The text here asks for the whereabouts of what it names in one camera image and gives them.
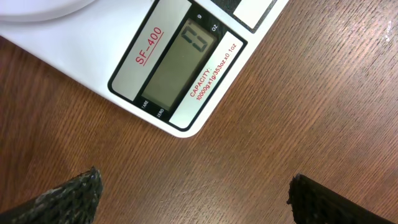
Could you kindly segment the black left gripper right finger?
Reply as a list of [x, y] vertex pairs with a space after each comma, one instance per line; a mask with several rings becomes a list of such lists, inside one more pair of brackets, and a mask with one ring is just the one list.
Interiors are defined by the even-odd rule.
[[287, 204], [297, 224], [393, 224], [302, 174], [290, 182]]

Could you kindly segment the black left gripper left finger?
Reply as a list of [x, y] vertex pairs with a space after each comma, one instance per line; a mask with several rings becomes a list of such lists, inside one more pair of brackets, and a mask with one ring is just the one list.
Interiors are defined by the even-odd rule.
[[98, 169], [90, 170], [1, 214], [3, 224], [92, 224], [103, 193]]

